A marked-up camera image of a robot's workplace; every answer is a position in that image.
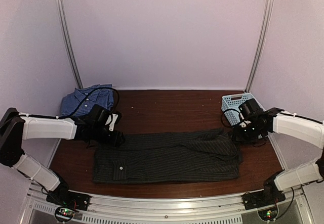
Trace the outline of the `blue checked shirt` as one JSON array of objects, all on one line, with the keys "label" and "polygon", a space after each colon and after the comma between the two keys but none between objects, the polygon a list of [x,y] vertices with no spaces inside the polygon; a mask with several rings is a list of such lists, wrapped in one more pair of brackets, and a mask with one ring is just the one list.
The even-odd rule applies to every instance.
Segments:
[{"label": "blue checked shirt", "polygon": [[96,84],[75,89],[62,99],[60,116],[79,117],[90,113],[94,105],[110,110],[114,105],[112,84]]}]

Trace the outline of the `black pinstriped long sleeve shirt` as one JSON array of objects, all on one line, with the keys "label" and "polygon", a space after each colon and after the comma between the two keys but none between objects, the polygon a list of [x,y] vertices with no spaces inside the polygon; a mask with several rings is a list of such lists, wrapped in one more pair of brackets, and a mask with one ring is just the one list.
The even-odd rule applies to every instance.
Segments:
[{"label": "black pinstriped long sleeve shirt", "polygon": [[238,178],[242,161],[239,146],[222,128],[125,135],[118,147],[98,146],[93,182],[219,182]]}]

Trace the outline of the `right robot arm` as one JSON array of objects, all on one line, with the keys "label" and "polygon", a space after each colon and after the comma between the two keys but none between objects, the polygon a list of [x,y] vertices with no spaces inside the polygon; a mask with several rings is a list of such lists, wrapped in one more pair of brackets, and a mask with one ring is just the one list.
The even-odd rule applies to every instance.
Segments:
[{"label": "right robot arm", "polygon": [[284,191],[315,182],[323,182],[323,121],[307,118],[281,108],[264,110],[252,98],[238,107],[239,121],[233,128],[234,138],[245,142],[272,136],[279,148],[297,148],[285,157],[299,157],[295,165],[274,173],[264,181],[260,201],[271,204],[283,198]]}]

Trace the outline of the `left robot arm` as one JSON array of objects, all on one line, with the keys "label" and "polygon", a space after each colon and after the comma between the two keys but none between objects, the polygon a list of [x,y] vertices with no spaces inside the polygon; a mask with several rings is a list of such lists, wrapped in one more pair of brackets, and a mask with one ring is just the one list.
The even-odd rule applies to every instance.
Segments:
[{"label": "left robot arm", "polygon": [[96,141],[113,147],[120,146],[125,137],[114,129],[121,115],[95,105],[82,116],[37,116],[9,108],[1,119],[1,164],[21,172],[36,181],[62,206],[73,201],[68,184],[56,173],[28,155],[22,142],[29,139],[64,139]]}]

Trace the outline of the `light blue perforated plastic basket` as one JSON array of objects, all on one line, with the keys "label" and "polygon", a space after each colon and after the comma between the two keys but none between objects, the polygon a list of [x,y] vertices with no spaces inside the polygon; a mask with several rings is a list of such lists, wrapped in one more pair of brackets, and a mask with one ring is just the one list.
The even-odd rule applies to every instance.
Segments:
[{"label": "light blue perforated plastic basket", "polygon": [[[247,116],[243,110],[242,104],[245,104],[246,101],[249,101],[247,106],[249,107]],[[264,111],[262,106],[259,104],[257,99],[251,93],[242,93],[235,95],[226,95],[222,97],[222,106],[221,106],[222,115],[220,116],[221,123],[224,127],[229,128],[237,124],[241,124],[244,121],[252,119],[253,116],[256,116],[258,113]]]}]

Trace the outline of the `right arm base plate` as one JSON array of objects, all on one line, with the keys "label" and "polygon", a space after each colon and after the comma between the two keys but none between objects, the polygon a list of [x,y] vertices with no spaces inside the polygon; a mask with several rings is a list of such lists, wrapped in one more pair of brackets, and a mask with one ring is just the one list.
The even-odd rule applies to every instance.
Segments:
[{"label": "right arm base plate", "polygon": [[266,197],[264,191],[245,192],[242,196],[245,210],[256,209],[258,217],[265,222],[276,221],[279,217],[279,202],[285,201],[284,194],[278,197]]}]

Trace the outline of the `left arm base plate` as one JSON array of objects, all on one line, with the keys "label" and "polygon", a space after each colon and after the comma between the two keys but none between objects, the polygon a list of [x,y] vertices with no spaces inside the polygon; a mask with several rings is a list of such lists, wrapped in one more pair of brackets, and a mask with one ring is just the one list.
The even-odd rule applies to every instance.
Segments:
[{"label": "left arm base plate", "polygon": [[77,192],[68,192],[69,200],[59,200],[53,192],[49,192],[46,201],[58,205],[54,210],[54,218],[61,223],[71,221],[80,211],[87,211],[90,195]]}]

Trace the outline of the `aluminium front rail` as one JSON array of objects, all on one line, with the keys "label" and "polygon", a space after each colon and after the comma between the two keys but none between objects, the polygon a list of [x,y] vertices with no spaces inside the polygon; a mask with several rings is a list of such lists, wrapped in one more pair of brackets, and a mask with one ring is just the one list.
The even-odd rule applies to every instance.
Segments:
[{"label": "aluminium front rail", "polygon": [[277,204],[247,209],[247,192],[215,197],[180,199],[122,198],[91,194],[87,210],[79,210],[68,223],[314,223],[301,187],[285,192]]}]

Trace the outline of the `right aluminium corner post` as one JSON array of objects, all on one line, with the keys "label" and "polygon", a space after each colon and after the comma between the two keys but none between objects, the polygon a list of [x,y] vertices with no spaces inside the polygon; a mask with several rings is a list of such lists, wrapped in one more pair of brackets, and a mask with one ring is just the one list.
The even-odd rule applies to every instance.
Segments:
[{"label": "right aluminium corner post", "polygon": [[254,79],[256,77],[257,69],[261,60],[262,52],[266,41],[266,34],[271,20],[273,5],[274,5],[274,0],[265,0],[265,7],[264,7],[264,13],[263,13],[263,18],[261,23],[260,34],[259,34],[257,47],[256,47],[252,67],[250,70],[248,82],[245,88],[245,93],[249,93],[251,91]]}]

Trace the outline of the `aluminium corner post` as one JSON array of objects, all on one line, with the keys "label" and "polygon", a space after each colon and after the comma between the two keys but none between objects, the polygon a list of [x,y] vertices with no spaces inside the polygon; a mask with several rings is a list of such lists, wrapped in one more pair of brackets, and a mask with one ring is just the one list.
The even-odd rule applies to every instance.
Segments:
[{"label": "aluminium corner post", "polygon": [[62,30],[62,35],[63,35],[63,41],[66,48],[68,61],[70,63],[72,75],[74,77],[76,86],[80,89],[83,89],[83,83],[77,67],[77,63],[76,63],[76,59],[75,59],[75,55],[71,43],[71,38],[68,30],[68,24],[67,24],[65,9],[64,9],[64,2],[63,0],[56,0],[56,4],[58,9],[59,22]]},{"label": "aluminium corner post", "polygon": [[250,70],[248,82],[245,88],[245,93],[249,93],[251,91],[254,79],[256,77],[257,69],[261,60],[262,52],[266,41],[266,34],[271,20],[273,5],[274,5],[274,0],[265,0],[265,7],[264,7],[264,13],[263,13],[263,18],[261,23],[260,34],[259,34],[257,47],[256,47],[252,67]]}]

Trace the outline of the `left aluminium corner post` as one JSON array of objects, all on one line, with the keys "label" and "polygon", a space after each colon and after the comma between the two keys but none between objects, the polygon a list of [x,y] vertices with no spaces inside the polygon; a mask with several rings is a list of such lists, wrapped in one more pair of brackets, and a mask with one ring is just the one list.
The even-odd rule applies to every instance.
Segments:
[{"label": "left aluminium corner post", "polygon": [[63,35],[63,41],[66,48],[68,61],[70,63],[72,75],[74,77],[76,86],[80,89],[83,89],[83,83],[77,67],[77,63],[76,63],[76,59],[75,59],[75,55],[71,43],[71,38],[68,30],[68,24],[67,24],[65,9],[64,9],[64,2],[63,0],[56,0],[56,4],[58,9],[59,22],[62,30],[62,35]]}]

